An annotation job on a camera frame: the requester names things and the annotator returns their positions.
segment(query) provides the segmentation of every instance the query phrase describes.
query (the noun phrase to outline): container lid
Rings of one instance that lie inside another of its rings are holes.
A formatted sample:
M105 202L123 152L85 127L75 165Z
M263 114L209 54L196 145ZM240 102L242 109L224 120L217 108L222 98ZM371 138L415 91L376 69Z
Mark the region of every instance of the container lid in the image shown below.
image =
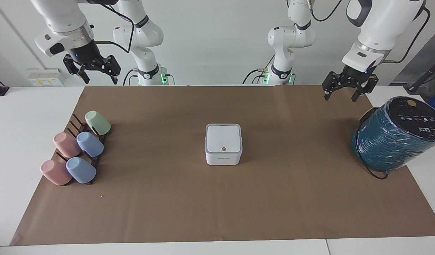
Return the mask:
M389 103L394 124L426 140L435 140L435 109L411 97L396 97Z
M206 150L208 152L235 153L242 147L241 127L238 124L208 124Z

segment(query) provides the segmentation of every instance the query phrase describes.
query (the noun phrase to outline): blue plastic-wrapped cylinder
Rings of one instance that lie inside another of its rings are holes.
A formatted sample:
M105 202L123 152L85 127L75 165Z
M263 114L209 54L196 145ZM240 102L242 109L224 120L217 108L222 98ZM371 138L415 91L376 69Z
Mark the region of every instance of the blue plastic-wrapped cylinder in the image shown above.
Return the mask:
M390 104L396 98L398 98L396 103L408 100L414 102L415 106L417 103L422 104L422 109L431 108L425 103L412 101L408 97L394 97L378 108L355 131L351 139L353 152L358 158L360 153L365 163L376 171L401 168L408 161L435 146L435 115L431 114L433 112L428 109L426 113L420 112L420 109L417 109L419 112L412 109L410 112L413 114L410 115L397 110L395 113L390 113L394 111L394 107L390 107Z

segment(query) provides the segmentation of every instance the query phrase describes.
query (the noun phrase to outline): robotic arm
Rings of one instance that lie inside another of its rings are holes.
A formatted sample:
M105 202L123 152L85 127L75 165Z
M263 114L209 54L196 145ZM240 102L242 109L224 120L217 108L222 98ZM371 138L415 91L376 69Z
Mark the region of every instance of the robotic arm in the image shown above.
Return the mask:
M114 5L118 0L31 0L43 16L48 28L36 37L36 45L47 55L68 51L63 59L70 74L76 74L89 83L86 70L107 74L114 84L121 68L112 56L101 56L92 26L78 7L79 3Z
M330 72L322 86L324 98L343 87L354 87L355 102L361 95L372 92L378 77L373 74L394 47L397 38L423 10L426 0L350 0L347 18L361 29L342 62L340 74Z
M138 67L139 84L168 85L167 69L156 62L153 51L148 48L162 44L164 33L161 28L148 18L140 0L120 0L118 8L123 15L136 23L130 54ZM130 25L116 27L113 38L118 44L128 48L131 33Z
M315 30L310 27L311 14L307 0L290 0L288 17L293 26L272 28L268 42L275 50L274 63L268 67L266 83L285 84L291 76L295 54L291 48L305 48L315 42Z

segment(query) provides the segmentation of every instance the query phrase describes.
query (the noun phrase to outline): plastic wrap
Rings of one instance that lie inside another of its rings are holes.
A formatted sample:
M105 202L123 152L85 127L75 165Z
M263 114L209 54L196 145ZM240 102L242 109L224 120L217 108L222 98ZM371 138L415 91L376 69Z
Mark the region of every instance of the plastic wrap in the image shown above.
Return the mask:
M400 97L394 97L378 108L352 136L351 144L355 154L360 158L356 149L358 146L365 163L376 171L400 168L435 146L435 121L424 120L429 131L419 136L403 129L392 120L392 116L397 113L389 113L389 104L396 98Z

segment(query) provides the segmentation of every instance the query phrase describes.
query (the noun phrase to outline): plastic tumbler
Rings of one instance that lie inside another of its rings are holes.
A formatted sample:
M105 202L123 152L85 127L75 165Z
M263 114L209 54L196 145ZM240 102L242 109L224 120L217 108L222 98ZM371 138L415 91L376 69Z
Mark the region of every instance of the plastic tumbler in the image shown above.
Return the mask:
M76 139L65 132L61 132L55 135L54 143L61 154L67 158L72 158L79 155L82 149L77 144Z
M91 130L99 136L105 135L110 131L110 123L96 111L87 112L85 120Z
M73 178L64 163L47 160L41 165L41 173L53 184L61 186L67 184Z
M84 150L90 157L94 158L104 151L104 145L89 132L82 132L77 136L79 147Z
M78 183L87 183L96 176L96 168L83 158L71 158L66 163L68 172Z

